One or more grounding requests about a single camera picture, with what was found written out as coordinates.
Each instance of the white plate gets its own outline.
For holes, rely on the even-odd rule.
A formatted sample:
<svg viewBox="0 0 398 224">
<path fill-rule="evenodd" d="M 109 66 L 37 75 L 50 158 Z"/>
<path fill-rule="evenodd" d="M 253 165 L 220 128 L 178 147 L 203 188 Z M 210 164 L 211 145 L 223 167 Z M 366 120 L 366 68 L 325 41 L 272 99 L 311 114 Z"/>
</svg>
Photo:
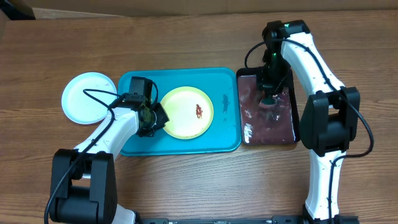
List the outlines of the white plate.
<svg viewBox="0 0 398 224">
<path fill-rule="evenodd" d="M 104 119 L 107 114 L 106 107 L 83 93 L 87 88 L 116 93 L 112 80 L 98 72 L 86 72 L 70 81 L 62 93 L 61 104 L 65 115 L 78 124 L 96 123 Z M 116 96 L 107 93 L 92 91 L 88 93 L 107 105 L 116 99 Z"/>
<path fill-rule="evenodd" d="M 197 88 L 176 88 L 168 92 L 160 103 L 170 120 L 164 130 L 175 138 L 198 137 L 213 121 L 213 103 L 206 93 Z"/>
</svg>

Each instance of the yellow plate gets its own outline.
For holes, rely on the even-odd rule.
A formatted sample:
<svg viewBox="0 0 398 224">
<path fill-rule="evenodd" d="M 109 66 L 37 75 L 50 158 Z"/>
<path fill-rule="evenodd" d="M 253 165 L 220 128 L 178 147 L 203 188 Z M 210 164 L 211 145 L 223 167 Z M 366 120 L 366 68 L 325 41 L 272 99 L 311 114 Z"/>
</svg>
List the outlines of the yellow plate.
<svg viewBox="0 0 398 224">
<path fill-rule="evenodd" d="M 213 121 L 213 103 L 206 93 L 197 88 L 175 88 L 168 92 L 160 103 L 170 120 L 164 130 L 175 138 L 198 137 Z"/>
</svg>

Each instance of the blue tray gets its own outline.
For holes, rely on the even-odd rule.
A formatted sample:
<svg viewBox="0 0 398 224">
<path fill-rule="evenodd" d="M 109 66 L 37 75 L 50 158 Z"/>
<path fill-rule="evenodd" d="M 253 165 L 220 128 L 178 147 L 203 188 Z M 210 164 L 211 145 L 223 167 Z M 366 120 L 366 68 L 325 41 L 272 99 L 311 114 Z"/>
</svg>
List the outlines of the blue tray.
<svg viewBox="0 0 398 224">
<path fill-rule="evenodd" d="M 119 80 L 118 93 L 129 91 L 131 77 L 146 77 L 159 88 L 159 101 L 181 86 L 192 86 L 204 91 L 214 107 L 210 127 L 201 136 L 181 140 L 158 130 L 153 138 L 132 136 L 122 148 L 124 156 L 159 156 L 233 151 L 242 141 L 239 115 L 238 88 L 235 73 L 228 68 L 194 68 L 179 70 L 151 70 L 127 72 Z"/>
</svg>

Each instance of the cable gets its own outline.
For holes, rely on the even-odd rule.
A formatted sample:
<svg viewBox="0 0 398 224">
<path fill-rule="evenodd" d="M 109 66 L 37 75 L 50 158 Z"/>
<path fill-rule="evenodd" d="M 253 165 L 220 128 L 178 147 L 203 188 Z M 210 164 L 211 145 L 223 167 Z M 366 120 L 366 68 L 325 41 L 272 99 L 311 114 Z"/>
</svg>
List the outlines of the cable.
<svg viewBox="0 0 398 224">
<path fill-rule="evenodd" d="M 93 89 L 85 89 L 85 90 L 83 90 L 83 93 L 85 95 L 87 95 L 91 99 L 93 99 L 93 100 L 97 101 L 98 103 L 101 103 L 103 106 L 105 106 L 109 110 L 109 112 L 111 112 L 112 118 L 111 118 L 111 121 L 109 122 L 109 124 L 102 130 L 102 132 L 100 132 L 100 134 L 91 141 L 91 143 L 79 154 L 79 156 L 76 157 L 76 159 L 72 162 L 72 164 L 70 164 L 68 170 L 62 176 L 60 182 L 58 183 L 58 185 L 54 189 L 49 201 L 47 202 L 47 205 L 45 206 L 45 211 L 44 211 L 44 223 L 45 224 L 49 224 L 50 206 L 51 206 L 51 203 L 54 200 L 59 188 L 61 187 L 62 182 L 65 181 L 65 178 L 73 170 L 73 168 L 76 166 L 76 164 L 79 163 L 79 161 L 84 158 L 84 156 L 86 155 L 87 151 L 90 150 L 90 148 L 93 147 L 98 142 L 98 140 L 100 140 L 100 138 L 107 132 L 107 130 L 112 126 L 113 121 L 114 121 L 114 112 L 113 112 L 113 110 L 106 103 L 102 102 L 101 100 L 99 100 L 99 99 L 95 98 L 94 96 L 90 95 L 89 93 L 87 93 L 88 91 L 107 93 L 107 94 L 110 94 L 110 95 L 121 97 L 121 95 L 118 95 L 116 93 L 111 93 L 111 92 L 108 92 L 108 91 L 104 91 L 104 90 L 93 90 Z"/>
<path fill-rule="evenodd" d="M 281 86 L 282 82 L 285 81 L 286 77 L 287 77 L 287 75 L 285 75 L 285 76 L 281 79 L 281 81 L 280 81 L 279 84 L 278 84 L 278 87 L 275 88 L 275 91 L 278 91 L 279 87 Z"/>
<path fill-rule="evenodd" d="M 328 209 L 329 209 L 329 219 L 328 222 L 329 224 L 332 223 L 332 216 L 331 216 L 331 190 L 332 190 L 332 185 L 333 185 L 333 174 L 334 174 L 334 169 L 336 166 L 337 161 L 339 161 L 340 159 L 344 159 L 344 158 L 359 158 L 359 157 L 364 157 L 366 155 L 368 155 L 372 150 L 373 150 L 373 145 L 374 145 L 374 138 L 373 138 L 373 133 L 371 131 L 371 128 L 369 127 L 368 123 L 366 122 L 366 120 L 363 118 L 362 114 L 347 100 L 347 98 L 345 96 L 343 96 L 330 82 L 329 78 L 326 76 L 325 71 L 322 68 L 321 63 L 319 62 L 317 56 L 310 50 L 309 47 L 306 47 L 305 45 L 298 43 L 294 40 L 289 40 L 289 39 L 272 39 L 269 40 L 267 42 L 261 42 L 256 44 L 252 49 L 249 50 L 248 54 L 245 56 L 244 58 L 244 66 L 246 68 L 248 68 L 248 58 L 250 53 L 255 50 L 256 48 L 260 47 L 261 45 L 264 45 L 266 43 L 271 43 L 271 42 L 290 42 L 292 44 L 295 44 L 301 48 L 304 49 L 304 51 L 307 51 L 313 58 L 313 60 L 315 61 L 315 63 L 317 64 L 319 71 L 322 74 L 322 77 L 325 79 L 326 84 L 328 84 L 328 86 L 334 91 L 337 92 L 337 94 L 339 95 L 339 97 L 341 98 L 341 100 L 343 100 L 357 115 L 358 118 L 361 120 L 363 126 L 365 127 L 366 131 L 368 132 L 369 135 L 369 147 L 368 150 L 364 153 L 360 153 L 360 154 L 353 154 L 353 155 L 344 155 L 344 156 L 340 156 L 337 157 L 332 163 L 331 163 L 331 169 L 330 169 L 330 181 L 329 181 L 329 192 L 328 192 Z"/>
<path fill-rule="evenodd" d="M 154 115 L 155 115 L 155 122 L 154 122 L 154 124 L 151 127 L 153 129 L 154 126 L 156 125 L 156 122 L 157 122 L 157 115 L 156 115 L 155 111 L 152 110 L 152 112 L 154 112 Z"/>
<path fill-rule="evenodd" d="M 122 97 L 121 95 L 119 95 L 117 93 L 112 93 L 110 91 L 105 91 L 105 90 L 84 89 L 83 93 L 88 92 L 88 91 L 95 91 L 95 92 L 99 92 L 99 93 L 107 93 L 107 94 L 114 95 L 114 96 L 117 96 L 117 97 Z"/>
</svg>

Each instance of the small red object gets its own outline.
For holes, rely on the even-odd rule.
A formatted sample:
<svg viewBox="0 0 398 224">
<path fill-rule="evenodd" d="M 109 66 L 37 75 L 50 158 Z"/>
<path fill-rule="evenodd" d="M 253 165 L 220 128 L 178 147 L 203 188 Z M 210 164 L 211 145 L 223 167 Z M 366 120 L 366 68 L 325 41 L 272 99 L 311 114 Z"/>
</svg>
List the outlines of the small red object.
<svg viewBox="0 0 398 224">
<path fill-rule="evenodd" d="M 198 119 L 201 119 L 201 113 L 203 112 L 203 110 L 201 110 L 201 107 L 199 105 L 197 105 L 197 117 Z"/>
</svg>

